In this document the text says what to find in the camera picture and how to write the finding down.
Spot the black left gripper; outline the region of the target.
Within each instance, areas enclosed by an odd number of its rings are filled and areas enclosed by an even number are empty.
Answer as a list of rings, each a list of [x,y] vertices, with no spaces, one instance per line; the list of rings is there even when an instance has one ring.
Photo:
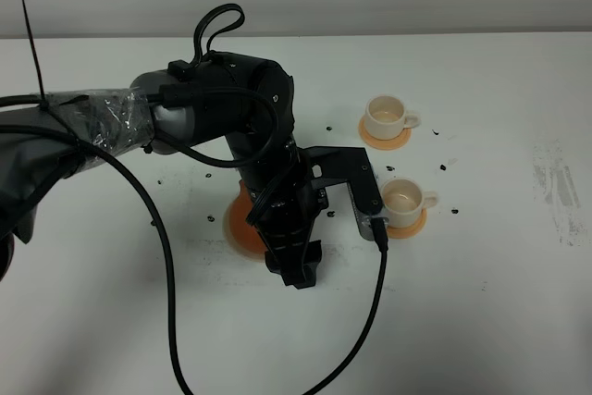
[[[238,171],[253,205],[246,222],[265,243],[267,269],[286,286],[314,287],[322,245],[311,239],[312,228],[327,198],[311,185],[312,167],[304,150],[289,137]]]

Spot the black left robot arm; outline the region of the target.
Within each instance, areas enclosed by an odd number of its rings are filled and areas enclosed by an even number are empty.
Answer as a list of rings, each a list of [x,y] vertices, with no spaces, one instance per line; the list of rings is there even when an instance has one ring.
[[[268,269],[312,287],[322,257],[311,233],[327,202],[293,138],[293,78],[277,62],[232,53],[174,61],[127,89],[6,96],[1,101],[1,266],[32,237],[36,208],[61,179],[135,149],[181,153],[240,172],[245,221]]]

